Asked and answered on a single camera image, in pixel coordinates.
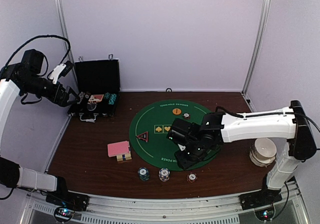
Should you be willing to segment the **brown orange chip stack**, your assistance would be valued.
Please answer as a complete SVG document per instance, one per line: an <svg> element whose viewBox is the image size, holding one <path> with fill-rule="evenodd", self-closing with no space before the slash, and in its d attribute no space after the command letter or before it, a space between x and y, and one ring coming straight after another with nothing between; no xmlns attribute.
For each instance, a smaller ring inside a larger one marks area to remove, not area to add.
<svg viewBox="0 0 320 224"><path fill-rule="evenodd" d="M194 183L196 180L198 179L198 176L196 173L194 172L190 172L187 174L186 176L186 180L189 182L189 183Z"/></svg>

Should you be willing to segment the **blue tan chip stack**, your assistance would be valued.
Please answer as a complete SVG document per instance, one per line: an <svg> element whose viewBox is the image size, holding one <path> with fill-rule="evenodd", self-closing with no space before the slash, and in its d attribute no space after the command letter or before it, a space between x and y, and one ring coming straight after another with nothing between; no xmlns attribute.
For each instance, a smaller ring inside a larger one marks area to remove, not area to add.
<svg viewBox="0 0 320 224"><path fill-rule="evenodd" d="M167 182L170 179L170 170L168 168L161 168L158 173L159 180Z"/></svg>

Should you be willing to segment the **triangular black red dealer button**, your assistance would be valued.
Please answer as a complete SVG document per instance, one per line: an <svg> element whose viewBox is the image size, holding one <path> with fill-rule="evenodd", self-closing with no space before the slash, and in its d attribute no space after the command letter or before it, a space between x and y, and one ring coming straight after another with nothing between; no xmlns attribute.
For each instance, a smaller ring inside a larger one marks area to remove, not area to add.
<svg viewBox="0 0 320 224"><path fill-rule="evenodd" d="M138 140L144 141L144 142L148 142L149 141L149 132L145 131L141 134L138 134L135 136Z"/></svg>

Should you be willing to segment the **orange big blind button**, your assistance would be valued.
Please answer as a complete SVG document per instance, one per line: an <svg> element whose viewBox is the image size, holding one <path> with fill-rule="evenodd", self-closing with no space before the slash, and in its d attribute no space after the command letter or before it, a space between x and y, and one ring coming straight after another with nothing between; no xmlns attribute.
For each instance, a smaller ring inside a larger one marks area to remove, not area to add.
<svg viewBox="0 0 320 224"><path fill-rule="evenodd" d="M180 108L174 108L174 109L172 110L172 113L173 113L174 115L180 115L180 114L182 113L182 110L181 110Z"/></svg>

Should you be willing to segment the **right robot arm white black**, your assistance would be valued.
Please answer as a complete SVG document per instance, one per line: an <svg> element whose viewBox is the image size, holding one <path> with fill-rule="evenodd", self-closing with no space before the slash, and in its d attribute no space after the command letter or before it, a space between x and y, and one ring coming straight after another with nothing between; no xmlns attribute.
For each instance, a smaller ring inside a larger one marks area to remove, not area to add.
<svg viewBox="0 0 320 224"><path fill-rule="evenodd" d="M166 137L179 146L174 156L183 170L202 162L209 150L224 143L285 139L286 147L280 160L264 177L261 190L256 192L258 203L266 205L280 193L299 163L319 151L311 128L314 124L298 100L292 100L290 106L281 109L251 113L233 113L217 106L214 112L203 116L200 124L176 118Z"/></svg>

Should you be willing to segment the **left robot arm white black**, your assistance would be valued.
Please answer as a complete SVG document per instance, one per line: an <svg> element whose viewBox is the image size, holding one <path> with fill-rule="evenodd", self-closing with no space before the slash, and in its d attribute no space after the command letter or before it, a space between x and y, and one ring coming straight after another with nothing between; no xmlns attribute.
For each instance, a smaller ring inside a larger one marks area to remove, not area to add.
<svg viewBox="0 0 320 224"><path fill-rule="evenodd" d="M60 63L52 70L42 71L43 63L48 63L45 54L36 49L28 49L24 52L19 63L12 64L13 57L27 44L38 39L59 39L67 44L67 50ZM22 44L13 52L4 67L0 70L0 131L3 132L9 113L17 97L21 97L21 104L27 105L25 100L29 94L37 97L36 103L46 98L51 103L60 107L68 107L80 101L79 96L70 87L64 87L59 79L65 77L74 67L67 60L71 51L70 41L55 34L38 35ZM41 191L52 195L53 199L61 206L67 206L72 202L72 195L68 191L66 180L60 176L41 173L39 171L24 168L18 163L4 157L0 159L0 183L14 189L29 191Z"/></svg>

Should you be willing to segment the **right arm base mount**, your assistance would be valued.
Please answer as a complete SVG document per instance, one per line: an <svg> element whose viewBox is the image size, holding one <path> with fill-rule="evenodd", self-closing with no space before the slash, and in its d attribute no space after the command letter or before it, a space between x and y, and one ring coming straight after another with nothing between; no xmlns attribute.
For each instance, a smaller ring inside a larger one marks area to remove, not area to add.
<svg viewBox="0 0 320 224"><path fill-rule="evenodd" d="M241 194L239 196L240 205L243 211L253 209L255 217L259 221L267 222L276 217L274 204L282 200L282 196L263 196L260 191Z"/></svg>

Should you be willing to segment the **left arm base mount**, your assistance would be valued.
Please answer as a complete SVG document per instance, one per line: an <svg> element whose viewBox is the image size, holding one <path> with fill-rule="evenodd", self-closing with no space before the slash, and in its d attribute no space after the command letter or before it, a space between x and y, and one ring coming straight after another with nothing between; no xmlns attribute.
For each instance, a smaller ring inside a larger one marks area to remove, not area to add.
<svg viewBox="0 0 320 224"><path fill-rule="evenodd" d="M69 222L76 212L87 210L90 197L85 194L67 192L65 196L55 192L42 192L46 196L45 201L54 204L53 217L59 223Z"/></svg>

